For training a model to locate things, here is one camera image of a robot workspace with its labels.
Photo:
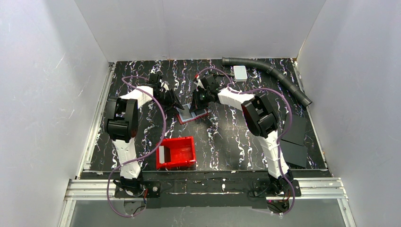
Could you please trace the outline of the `red plastic bin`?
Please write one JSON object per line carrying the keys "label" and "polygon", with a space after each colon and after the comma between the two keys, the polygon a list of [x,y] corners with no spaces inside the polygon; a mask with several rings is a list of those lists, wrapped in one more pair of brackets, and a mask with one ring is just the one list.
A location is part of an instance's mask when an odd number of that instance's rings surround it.
{"label": "red plastic bin", "polygon": [[196,149],[193,137],[164,139],[156,150],[156,168],[171,170],[192,167],[196,164]]}

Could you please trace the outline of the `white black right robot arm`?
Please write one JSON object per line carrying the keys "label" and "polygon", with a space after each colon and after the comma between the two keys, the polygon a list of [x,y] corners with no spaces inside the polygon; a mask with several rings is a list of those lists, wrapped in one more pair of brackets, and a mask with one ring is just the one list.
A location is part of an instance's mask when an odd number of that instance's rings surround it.
{"label": "white black right robot arm", "polygon": [[266,94],[241,92],[223,88],[213,75],[195,78],[196,89],[192,93],[191,111],[208,107],[211,102],[228,105],[242,111],[249,132],[257,137],[268,164],[269,175],[275,179],[289,179],[279,144],[279,117]]}

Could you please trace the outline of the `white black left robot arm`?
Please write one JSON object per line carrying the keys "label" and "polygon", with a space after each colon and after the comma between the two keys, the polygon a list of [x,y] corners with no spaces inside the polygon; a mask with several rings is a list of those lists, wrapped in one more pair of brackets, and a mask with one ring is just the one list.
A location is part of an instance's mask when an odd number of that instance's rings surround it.
{"label": "white black left robot arm", "polygon": [[163,121],[166,112],[176,113],[177,109],[184,109],[174,90],[158,74],[151,74],[145,84],[133,87],[131,92],[108,99],[105,131],[117,150],[123,179],[133,180],[140,175],[135,137],[139,128],[139,108],[150,101],[161,110]]}

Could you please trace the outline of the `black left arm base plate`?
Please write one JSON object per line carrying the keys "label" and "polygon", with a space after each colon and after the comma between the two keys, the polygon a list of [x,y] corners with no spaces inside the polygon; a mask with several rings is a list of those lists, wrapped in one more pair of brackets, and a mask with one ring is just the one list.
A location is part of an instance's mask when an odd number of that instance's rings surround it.
{"label": "black left arm base plate", "polygon": [[116,198],[158,198],[161,184],[157,181],[145,181],[144,178],[113,180],[116,186]]}

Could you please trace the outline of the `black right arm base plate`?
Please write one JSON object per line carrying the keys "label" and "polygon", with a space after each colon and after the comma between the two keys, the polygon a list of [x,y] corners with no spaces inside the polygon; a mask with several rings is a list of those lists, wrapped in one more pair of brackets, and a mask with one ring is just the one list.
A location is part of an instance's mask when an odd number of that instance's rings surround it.
{"label": "black right arm base plate", "polygon": [[260,180],[253,181],[252,186],[248,192],[248,195],[252,198],[258,197],[275,197],[285,195],[286,197],[292,196],[294,193],[295,197],[302,195],[299,181],[289,180],[291,185],[285,179],[279,180]]}

